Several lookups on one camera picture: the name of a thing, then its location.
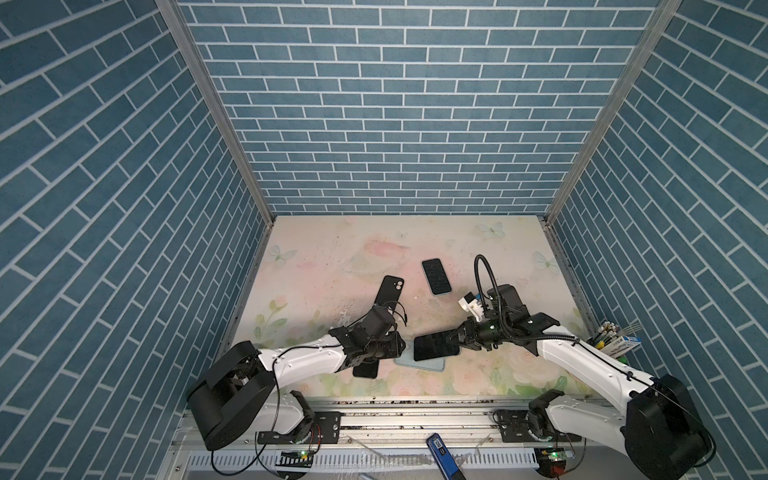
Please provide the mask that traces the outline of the white phone black screen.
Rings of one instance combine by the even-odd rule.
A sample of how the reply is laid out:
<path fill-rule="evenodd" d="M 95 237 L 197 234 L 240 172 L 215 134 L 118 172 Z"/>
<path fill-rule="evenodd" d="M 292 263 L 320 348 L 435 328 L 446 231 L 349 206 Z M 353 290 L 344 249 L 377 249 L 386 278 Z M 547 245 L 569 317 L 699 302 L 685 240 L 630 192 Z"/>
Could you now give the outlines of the white phone black screen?
<path fill-rule="evenodd" d="M 455 330 L 446 330 L 427 335 L 421 335 L 413 341 L 413 358 L 415 361 L 427 361 L 451 356 L 461 352 Z"/>

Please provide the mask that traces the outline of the blue phone black screen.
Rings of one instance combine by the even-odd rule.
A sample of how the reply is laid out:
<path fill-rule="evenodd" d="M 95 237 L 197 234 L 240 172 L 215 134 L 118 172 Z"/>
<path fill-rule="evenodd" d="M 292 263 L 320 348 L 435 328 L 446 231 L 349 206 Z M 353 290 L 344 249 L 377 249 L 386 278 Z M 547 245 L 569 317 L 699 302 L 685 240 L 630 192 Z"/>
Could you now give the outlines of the blue phone black screen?
<path fill-rule="evenodd" d="M 452 286 L 439 258 L 428 259 L 421 262 L 430 292 L 434 296 L 445 295 L 452 292 Z"/>

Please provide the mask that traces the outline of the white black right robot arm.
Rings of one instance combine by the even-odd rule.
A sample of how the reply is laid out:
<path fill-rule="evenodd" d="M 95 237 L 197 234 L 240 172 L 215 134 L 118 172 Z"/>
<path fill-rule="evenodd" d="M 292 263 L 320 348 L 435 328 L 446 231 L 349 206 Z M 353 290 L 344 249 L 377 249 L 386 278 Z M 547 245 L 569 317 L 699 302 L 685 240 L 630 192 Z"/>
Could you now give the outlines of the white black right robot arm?
<path fill-rule="evenodd" d="M 714 459 L 717 444 L 686 386 L 627 366 L 579 339 L 545 313 L 529 313 L 516 289 L 460 299 L 468 313 L 449 337 L 458 347 L 491 350 L 504 343 L 554 363 L 597 392 L 606 405 L 550 389 L 529 404 L 531 436 L 576 434 L 626 455 L 648 479 L 679 479 Z"/>

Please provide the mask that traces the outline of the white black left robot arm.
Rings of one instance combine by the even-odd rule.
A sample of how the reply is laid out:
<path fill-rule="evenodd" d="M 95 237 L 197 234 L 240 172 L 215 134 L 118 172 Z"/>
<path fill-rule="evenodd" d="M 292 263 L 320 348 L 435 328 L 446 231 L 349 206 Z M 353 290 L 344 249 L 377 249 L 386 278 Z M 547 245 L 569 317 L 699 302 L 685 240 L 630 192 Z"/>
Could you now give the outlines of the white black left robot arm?
<path fill-rule="evenodd" d="M 375 376 L 378 362 L 405 350 L 396 301 L 375 305 L 348 325 L 288 348 L 235 344 L 189 386 L 186 401 L 204 445 L 220 450 L 257 423 L 261 431 L 303 436 L 314 412 L 303 395 L 287 388 L 308 378 L 351 369 Z"/>

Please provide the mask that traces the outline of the purple phone black screen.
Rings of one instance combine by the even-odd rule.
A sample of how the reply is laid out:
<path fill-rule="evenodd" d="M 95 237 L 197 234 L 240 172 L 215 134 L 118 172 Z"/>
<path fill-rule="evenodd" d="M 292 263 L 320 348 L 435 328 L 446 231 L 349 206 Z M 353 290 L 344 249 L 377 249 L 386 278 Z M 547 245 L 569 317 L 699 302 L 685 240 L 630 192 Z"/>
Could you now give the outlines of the purple phone black screen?
<path fill-rule="evenodd" d="M 364 361 L 353 368 L 353 376 L 355 378 L 376 379 L 379 372 L 379 364 L 380 361 L 378 359 Z"/>

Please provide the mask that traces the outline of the black phone case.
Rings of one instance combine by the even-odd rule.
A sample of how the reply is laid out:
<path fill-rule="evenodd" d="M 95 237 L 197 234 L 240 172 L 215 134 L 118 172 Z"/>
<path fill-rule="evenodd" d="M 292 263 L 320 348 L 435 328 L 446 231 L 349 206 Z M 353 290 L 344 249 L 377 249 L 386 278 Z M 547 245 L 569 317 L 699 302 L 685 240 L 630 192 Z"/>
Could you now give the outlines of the black phone case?
<path fill-rule="evenodd" d="M 395 308 L 398 305 L 405 281 L 400 277 L 385 275 L 374 300 L 375 306 Z"/>

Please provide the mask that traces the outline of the pink cup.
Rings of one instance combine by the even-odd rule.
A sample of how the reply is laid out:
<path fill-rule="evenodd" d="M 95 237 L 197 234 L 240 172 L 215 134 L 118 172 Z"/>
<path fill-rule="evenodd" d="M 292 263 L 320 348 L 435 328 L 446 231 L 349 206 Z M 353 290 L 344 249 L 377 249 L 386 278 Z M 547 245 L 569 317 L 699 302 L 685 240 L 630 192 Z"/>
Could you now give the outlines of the pink cup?
<path fill-rule="evenodd" d="M 643 329 L 639 320 L 631 321 L 627 326 L 613 322 L 604 322 L 587 343 L 614 359 L 625 363 L 625 356 L 642 344 L 637 336 Z"/>

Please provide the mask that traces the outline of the blue handheld device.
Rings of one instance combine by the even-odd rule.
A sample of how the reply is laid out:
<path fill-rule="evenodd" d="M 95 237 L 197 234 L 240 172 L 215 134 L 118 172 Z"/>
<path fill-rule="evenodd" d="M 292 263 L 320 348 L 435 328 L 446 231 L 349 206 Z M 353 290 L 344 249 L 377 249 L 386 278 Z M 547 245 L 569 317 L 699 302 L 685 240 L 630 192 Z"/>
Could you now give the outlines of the blue handheld device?
<path fill-rule="evenodd" d="M 439 434 L 430 435 L 426 444 L 445 480 L 466 479 Z"/>

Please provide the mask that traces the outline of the aluminium corner post right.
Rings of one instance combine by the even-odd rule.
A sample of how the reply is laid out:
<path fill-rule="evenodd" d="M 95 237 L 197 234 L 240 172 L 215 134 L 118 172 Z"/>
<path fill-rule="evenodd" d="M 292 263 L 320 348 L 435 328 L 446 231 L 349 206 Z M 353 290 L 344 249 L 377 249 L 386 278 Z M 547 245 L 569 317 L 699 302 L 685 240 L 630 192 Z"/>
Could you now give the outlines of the aluminium corner post right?
<path fill-rule="evenodd" d="M 681 5 L 680 0 L 659 1 L 648 20 L 638 44 L 629 55 L 626 65 L 612 87 L 604 107 L 596 117 L 595 123 L 585 137 L 584 143 L 563 178 L 563 182 L 546 210 L 543 226 L 553 228 L 556 219 L 574 191 L 578 181 L 591 163 L 598 146 L 627 99 L 632 87 L 639 78 L 663 33 Z"/>

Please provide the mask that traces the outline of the aluminium corner post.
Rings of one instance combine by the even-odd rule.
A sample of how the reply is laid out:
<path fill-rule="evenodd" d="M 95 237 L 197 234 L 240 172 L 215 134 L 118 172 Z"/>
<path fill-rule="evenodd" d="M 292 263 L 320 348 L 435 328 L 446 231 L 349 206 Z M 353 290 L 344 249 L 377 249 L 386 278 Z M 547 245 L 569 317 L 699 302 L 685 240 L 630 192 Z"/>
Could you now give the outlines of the aluminium corner post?
<path fill-rule="evenodd" d="M 612 87 L 604 107 L 596 117 L 595 123 L 585 137 L 584 143 L 563 178 L 563 182 L 546 210 L 543 226 L 553 228 L 556 219 L 574 191 L 578 181 L 591 163 L 598 146 L 627 99 L 632 87 L 639 78 L 663 33 L 681 5 L 680 0 L 659 1 L 648 20 L 638 44 L 629 55 L 626 65 Z"/>
<path fill-rule="evenodd" d="M 179 3 L 171 0 L 157 0 L 156 4 L 189 69 L 195 85 L 198 87 L 202 99 L 206 103 L 214 123 L 232 156 L 235 166 L 254 200 L 257 210 L 264 218 L 267 229 L 271 228 L 274 224 L 274 214 L 258 185 L 254 171 L 241 142 L 237 137 L 233 124 L 227 114 L 218 91 L 216 90 L 215 84 L 195 43 L 191 30 L 186 23 L 186 19 Z"/>

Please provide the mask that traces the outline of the aluminium corner post left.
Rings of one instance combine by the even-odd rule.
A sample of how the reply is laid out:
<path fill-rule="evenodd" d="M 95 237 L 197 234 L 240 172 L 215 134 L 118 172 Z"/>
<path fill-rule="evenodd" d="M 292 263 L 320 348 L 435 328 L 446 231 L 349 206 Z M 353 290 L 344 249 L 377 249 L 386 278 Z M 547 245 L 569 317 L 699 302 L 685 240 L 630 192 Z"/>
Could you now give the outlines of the aluminium corner post left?
<path fill-rule="evenodd" d="M 258 185 L 254 171 L 241 142 L 237 137 L 233 124 L 227 114 L 218 91 L 216 90 L 215 84 L 195 43 L 191 30 L 186 23 L 186 19 L 179 3 L 171 0 L 157 0 L 156 4 L 189 69 L 195 85 L 198 87 L 202 99 L 206 103 L 214 123 L 232 156 L 235 166 L 254 200 L 257 210 L 264 218 L 267 229 L 271 228 L 274 224 L 274 214 Z"/>

